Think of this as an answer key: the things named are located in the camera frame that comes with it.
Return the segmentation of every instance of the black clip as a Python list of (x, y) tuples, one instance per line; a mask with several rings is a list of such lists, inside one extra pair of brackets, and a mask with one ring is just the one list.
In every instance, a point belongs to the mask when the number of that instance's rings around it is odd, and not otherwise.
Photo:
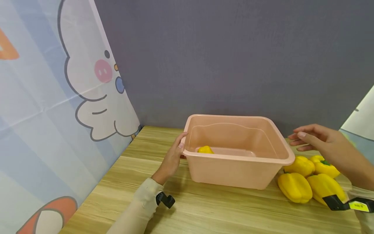
[(171, 195), (166, 196), (164, 192), (160, 192), (156, 196), (156, 203), (159, 205), (161, 202), (170, 209), (174, 205), (175, 199)]
[(374, 213), (374, 201), (361, 197), (355, 197), (346, 203), (341, 202), (336, 194), (322, 198), (330, 210), (360, 210), (368, 213)]

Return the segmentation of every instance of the cartoon curtain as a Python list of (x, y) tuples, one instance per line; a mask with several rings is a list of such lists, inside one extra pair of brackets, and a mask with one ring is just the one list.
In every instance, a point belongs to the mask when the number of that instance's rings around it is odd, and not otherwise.
[(2, 0), (0, 16), (0, 233), (58, 233), (139, 120), (93, 0)]
[(340, 131), (374, 164), (374, 87), (343, 124)]

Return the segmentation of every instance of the black eye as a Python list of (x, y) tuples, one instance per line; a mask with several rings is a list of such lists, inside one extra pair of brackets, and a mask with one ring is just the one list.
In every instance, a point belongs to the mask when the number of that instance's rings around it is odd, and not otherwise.
[(106, 58), (110, 58), (109, 51), (104, 51), (104, 55), (105, 55)]

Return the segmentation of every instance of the orange shape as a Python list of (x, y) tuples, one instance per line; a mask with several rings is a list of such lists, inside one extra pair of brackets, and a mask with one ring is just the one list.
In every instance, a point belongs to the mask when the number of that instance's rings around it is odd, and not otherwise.
[(2, 48), (0, 50), (0, 59), (17, 59), (19, 58), (19, 54), (17, 50), (14, 48), (12, 43), (9, 41), (9, 39), (6, 37), (4, 32), (0, 29), (0, 47)]
[(16, 234), (36, 234), (35, 229), (38, 223), (40, 213), (43, 210), (52, 210), (58, 212), (63, 221), (63, 225), (73, 216), (77, 210), (77, 202), (73, 197), (65, 196), (59, 197), (45, 204), (29, 220), (16, 232)]

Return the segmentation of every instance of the pink plastic basin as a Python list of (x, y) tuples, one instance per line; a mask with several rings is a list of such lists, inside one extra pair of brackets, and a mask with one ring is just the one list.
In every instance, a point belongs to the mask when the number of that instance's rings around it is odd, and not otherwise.
[[(183, 155), (195, 182), (265, 189), (295, 160), (273, 121), (259, 116), (191, 115)], [(198, 153), (210, 146), (214, 154)]]

